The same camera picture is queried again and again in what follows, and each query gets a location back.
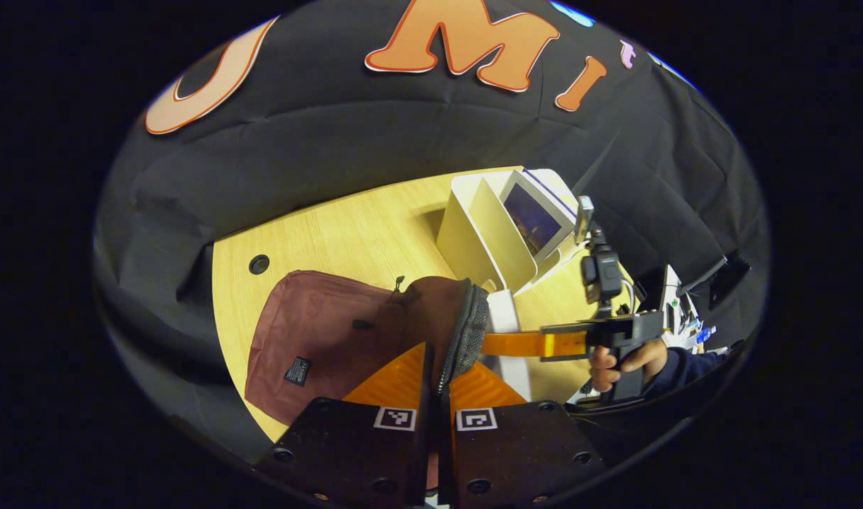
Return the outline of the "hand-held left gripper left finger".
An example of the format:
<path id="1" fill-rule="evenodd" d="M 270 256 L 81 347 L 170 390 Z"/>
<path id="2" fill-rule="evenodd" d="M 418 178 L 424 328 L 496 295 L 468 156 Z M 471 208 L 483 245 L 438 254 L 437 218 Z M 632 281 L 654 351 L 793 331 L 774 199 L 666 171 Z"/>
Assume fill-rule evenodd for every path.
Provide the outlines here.
<path id="1" fill-rule="evenodd" d="M 373 402 L 315 397 L 254 473 L 316 507 L 422 505 L 432 367 L 421 344 L 370 379 L 384 389 Z"/>

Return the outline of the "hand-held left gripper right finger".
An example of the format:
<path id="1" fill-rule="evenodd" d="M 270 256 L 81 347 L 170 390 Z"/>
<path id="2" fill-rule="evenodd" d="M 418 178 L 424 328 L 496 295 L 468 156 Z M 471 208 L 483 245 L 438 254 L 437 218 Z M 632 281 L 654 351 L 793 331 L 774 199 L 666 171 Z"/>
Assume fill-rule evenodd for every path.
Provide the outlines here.
<path id="1" fill-rule="evenodd" d="M 608 469 L 563 405 L 528 402 L 480 362 L 445 387 L 442 402 L 442 505 L 542 507 Z"/>

